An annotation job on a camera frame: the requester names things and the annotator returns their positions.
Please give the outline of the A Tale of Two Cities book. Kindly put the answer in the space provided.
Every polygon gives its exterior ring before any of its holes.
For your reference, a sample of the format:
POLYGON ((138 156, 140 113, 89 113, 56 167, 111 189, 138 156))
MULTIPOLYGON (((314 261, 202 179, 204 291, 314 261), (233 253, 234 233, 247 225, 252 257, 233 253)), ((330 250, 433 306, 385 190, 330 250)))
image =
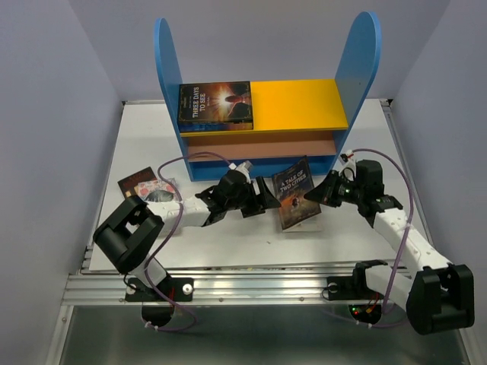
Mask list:
POLYGON ((275 197, 279 200, 279 221, 283 232, 318 232, 320 205, 304 195, 314 188, 307 157, 272 176, 275 197))

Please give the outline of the Three Days to See book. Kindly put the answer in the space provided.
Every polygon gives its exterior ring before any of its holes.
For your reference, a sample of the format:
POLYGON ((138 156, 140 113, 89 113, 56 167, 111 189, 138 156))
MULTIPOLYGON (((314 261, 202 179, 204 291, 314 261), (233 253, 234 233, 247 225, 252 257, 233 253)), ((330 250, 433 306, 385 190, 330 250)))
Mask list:
POLYGON ((252 122, 249 81, 181 84, 179 123, 252 122))

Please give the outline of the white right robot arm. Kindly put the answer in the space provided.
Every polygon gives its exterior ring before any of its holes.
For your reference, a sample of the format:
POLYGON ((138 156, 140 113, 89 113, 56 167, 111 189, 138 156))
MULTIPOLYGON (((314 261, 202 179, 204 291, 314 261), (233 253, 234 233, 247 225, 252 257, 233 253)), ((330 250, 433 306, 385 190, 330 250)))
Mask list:
POLYGON ((330 300, 367 299, 377 294, 406 312, 420 335, 469 328, 475 322, 474 277, 466 265, 440 254, 408 221, 403 206, 384 191, 383 169, 375 160, 348 160, 305 194, 308 201, 338 208, 355 205, 358 213, 399 255, 408 275, 382 260, 359 262, 352 275, 334 278, 330 300))

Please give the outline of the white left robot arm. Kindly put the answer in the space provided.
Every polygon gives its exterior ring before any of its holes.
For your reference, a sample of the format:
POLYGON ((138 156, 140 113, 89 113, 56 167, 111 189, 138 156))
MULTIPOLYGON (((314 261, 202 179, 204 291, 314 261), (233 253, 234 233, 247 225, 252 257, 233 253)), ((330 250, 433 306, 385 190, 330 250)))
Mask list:
POLYGON ((154 300, 169 292, 170 275, 154 257, 153 245, 165 234, 162 246, 179 227, 207 227, 223 220, 229 211, 252 217, 281 207, 261 176, 251 180, 237 168, 228 170, 218 184, 191 198, 145 202, 126 198, 95 230, 93 240, 122 275, 132 275, 154 300))

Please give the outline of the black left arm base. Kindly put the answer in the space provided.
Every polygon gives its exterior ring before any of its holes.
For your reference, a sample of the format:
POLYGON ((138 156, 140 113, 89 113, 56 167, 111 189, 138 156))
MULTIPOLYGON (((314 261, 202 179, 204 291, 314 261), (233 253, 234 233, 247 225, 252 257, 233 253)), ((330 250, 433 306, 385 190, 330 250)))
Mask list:
POLYGON ((194 279, 167 277, 154 289, 138 278, 123 278, 125 301, 140 303, 141 318, 147 329, 181 332, 197 323, 196 314, 186 306, 193 300, 194 279))

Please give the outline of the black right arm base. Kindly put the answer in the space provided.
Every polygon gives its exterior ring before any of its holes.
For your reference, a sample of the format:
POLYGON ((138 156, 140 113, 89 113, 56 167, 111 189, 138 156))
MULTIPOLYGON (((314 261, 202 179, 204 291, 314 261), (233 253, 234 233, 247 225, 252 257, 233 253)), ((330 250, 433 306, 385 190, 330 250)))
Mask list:
POLYGON ((370 329, 392 329, 402 322, 391 322, 387 317, 397 307, 393 299, 396 267, 383 260, 369 260, 355 265, 349 276, 326 279, 321 297, 329 301, 352 300, 349 306, 351 320, 370 329), (366 304, 357 304, 366 300, 366 304))

